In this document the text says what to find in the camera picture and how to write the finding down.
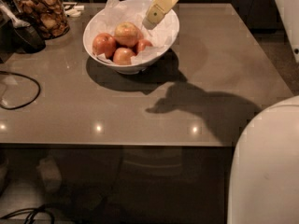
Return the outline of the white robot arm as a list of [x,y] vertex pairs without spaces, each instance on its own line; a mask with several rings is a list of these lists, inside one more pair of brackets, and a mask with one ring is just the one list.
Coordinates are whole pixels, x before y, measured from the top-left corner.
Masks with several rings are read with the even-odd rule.
[[235,15],[185,20],[191,79],[173,84],[152,114],[188,112],[220,147],[189,148],[196,182],[165,206],[183,224],[298,224],[298,100]]

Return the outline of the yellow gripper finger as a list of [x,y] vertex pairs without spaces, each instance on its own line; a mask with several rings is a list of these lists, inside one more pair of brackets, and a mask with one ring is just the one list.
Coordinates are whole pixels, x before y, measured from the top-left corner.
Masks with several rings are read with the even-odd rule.
[[179,0],[151,0],[151,4],[142,21],[143,26],[153,30],[175,6]]

